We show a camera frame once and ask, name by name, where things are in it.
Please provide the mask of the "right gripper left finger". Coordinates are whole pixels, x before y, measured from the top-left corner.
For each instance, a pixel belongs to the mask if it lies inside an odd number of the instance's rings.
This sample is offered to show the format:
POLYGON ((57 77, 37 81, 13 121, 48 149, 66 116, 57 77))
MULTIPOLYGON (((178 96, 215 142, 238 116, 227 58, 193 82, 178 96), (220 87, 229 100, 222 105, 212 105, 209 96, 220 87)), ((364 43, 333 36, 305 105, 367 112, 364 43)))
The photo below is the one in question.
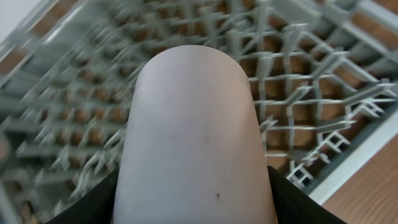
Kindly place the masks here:
POLYGON ((46 224, 111 224, 119 169, 46 224))

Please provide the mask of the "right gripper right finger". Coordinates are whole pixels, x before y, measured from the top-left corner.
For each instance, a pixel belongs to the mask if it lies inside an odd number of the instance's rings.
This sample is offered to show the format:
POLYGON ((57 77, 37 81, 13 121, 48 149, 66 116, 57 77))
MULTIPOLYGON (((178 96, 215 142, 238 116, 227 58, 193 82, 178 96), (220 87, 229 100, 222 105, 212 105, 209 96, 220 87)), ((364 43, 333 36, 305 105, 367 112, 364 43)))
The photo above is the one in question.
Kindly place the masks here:
POLYGON ((278 224, 346 224, 267 166, 278 224))

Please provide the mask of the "pink plastic cup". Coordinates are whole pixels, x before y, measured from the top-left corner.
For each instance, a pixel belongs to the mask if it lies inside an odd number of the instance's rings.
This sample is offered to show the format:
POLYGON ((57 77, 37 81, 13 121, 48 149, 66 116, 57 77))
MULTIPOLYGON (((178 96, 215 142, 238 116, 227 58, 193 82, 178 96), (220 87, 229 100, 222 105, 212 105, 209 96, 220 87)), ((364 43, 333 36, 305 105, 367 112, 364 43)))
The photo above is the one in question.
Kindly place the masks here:
POLYGON ((115 223, 276 223, 249 81, 205 46, 141 70, 114 201, 115 223))

